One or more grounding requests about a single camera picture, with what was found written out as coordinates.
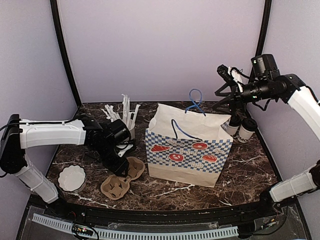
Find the black coffee cup lid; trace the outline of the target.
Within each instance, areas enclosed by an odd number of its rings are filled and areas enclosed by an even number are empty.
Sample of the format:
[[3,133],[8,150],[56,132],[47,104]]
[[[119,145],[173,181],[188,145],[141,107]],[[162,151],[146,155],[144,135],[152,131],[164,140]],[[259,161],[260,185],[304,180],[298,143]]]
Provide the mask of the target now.
[[258,128],[257,122],[251,117],[243,119],[241,126],[250,132],[254,132]]

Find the white paper coffee cup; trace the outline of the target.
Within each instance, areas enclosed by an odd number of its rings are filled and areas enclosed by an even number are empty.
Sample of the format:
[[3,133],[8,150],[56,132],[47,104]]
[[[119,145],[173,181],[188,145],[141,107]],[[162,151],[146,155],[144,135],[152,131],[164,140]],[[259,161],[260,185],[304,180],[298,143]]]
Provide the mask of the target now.
[[226,128],[226,132],[230,135],[230,136],[235,136],[237,131],[239,129],[239,125],[238,126],[232,126],[232,125],[228,125]]

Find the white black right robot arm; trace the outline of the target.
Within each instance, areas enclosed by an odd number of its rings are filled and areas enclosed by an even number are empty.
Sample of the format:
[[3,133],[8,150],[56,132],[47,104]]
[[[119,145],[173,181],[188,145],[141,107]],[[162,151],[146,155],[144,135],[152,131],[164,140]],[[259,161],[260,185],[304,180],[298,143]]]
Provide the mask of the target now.
[[[243,109],[246,104],[257,105],[258,101],[282,100],[295,110],[307,123],[313,133],[320,135],[320,102],[312,89],[297,75],[282,75],[272,54],[262,54],[251,59],[254,77],[247,84],[242,83],[235,76],[242,75],[236,67],[228,68],[220,65],[217,73],[225,81],[224,85],[215,91],[215,95],[222,100],[212,107],[219,111],[220,107],[227,105],[227,114],[236,116],[237,109]],[[276,183],[264,190],[255,205],[255,213],[266,217],[275,208],[275,203],[312,193],[320,188],[320,164],[317,162],[309,169],[289,179]]]

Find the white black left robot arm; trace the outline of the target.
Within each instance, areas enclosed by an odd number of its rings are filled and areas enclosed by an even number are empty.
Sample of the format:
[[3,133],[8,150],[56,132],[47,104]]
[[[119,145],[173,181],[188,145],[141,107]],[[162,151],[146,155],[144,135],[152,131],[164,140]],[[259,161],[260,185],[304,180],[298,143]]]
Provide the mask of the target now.
[[126,177],[129,162],[119,156],[118,145],[131,139],[128,127],[120,119],[99,123],[94,117],[81,115],[71,120],[35,121],[21,119],[19,114],[10,116],[1,127],[0,168],[5,174],[14,175],[31,191],[38,194],[60,218],[67,218],[70,206],[61,198],[54,183],[49,181],[27,157],[26,149],[51,146],[87,146],[98,153],[102,164],[118,177]]

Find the brown cardboard cup carrier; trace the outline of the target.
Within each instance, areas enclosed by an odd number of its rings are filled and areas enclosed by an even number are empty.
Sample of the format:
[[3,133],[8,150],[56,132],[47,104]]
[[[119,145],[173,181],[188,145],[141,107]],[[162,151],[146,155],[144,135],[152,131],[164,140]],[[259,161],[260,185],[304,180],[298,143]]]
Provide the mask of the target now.
[[100,186],[100,191],[111,200],[121,199],[130,189],[131,181],[138,179],[145,171],[145,163],[137,157],[127,157],[129,168],[127,177],[110,175]]

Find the blue checkered paper bag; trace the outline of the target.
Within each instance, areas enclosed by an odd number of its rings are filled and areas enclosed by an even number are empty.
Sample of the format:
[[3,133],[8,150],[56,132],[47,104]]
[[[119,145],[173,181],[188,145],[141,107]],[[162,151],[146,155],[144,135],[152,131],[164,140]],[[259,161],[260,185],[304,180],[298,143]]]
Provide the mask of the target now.
[[214,188],[230,153],[231,116],[160,103],[145,130],[151,177]]

